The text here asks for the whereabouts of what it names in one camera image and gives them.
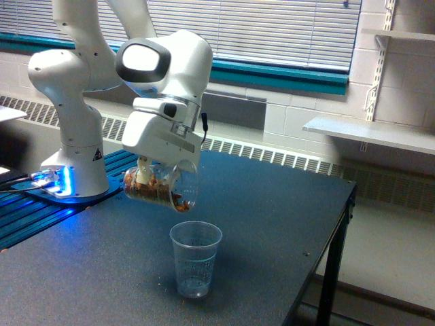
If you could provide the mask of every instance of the blue led light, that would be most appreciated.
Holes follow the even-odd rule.
[[[34,181],[39,181],[39,180],[42,180],[42,179],[45,179],[45,178],[46,178],[46,176],[41,173],[39,175],[34,176],[33,180]]]
[[[63,191],[66,195],[71,195],[73,192],[72,182],[71,182],[71,173],[69,168],[66,166],[63,168]]]

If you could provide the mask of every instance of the table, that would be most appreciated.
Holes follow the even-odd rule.
[[[0,122],[18,119],[25,116],[27,116],[27,114],[23,111],[0,105]]]
[[[355,183],[202,153],[188,214],[118,194],[0,254],[0,325],[282,325],[330,245],[318,325],[327,325]],[[224,234],[212,292],[175,290],[169,230]]]

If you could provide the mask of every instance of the clear plastic cup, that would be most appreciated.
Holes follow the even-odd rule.
[[[188,221],[174,226],[169,236],[178,293],[192,299],[208,294],[222,231],[210,223]]]
[[[124,175],[124,192],[129,198],[169,206],[180,213],[195,206],[198,174],[193,163],[152,164],[144,157],[137,162]]]

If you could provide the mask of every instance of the wall shelf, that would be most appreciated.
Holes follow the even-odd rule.
[[[391,37],[393,39],[403,39],[412,41],[432,41],[435,42],[434,34],[411,33],[401,31],[384,31],[382,29],[362,29],[364,34],[373,34],[377,37]]]
[[[12,119],[18,119],[25,117],[27,114],[20,110],[11,109],[0,105],[0,122],[8,121]]]
[[[321,116],[306,123],[303,130],[435,155],[434,132],[397,124]]]

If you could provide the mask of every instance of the table leg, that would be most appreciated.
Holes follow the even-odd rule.
[[[345,246],[347,224],[351,217],[352,203],[353,201],[350,200],[350,203],[348,203],[346,207],[345,216],[341,220],[338,230],[329,246],[316,326],[328,326],[330,322],[334,294],[338,282],[338,272],[340,271],[341,257]]]

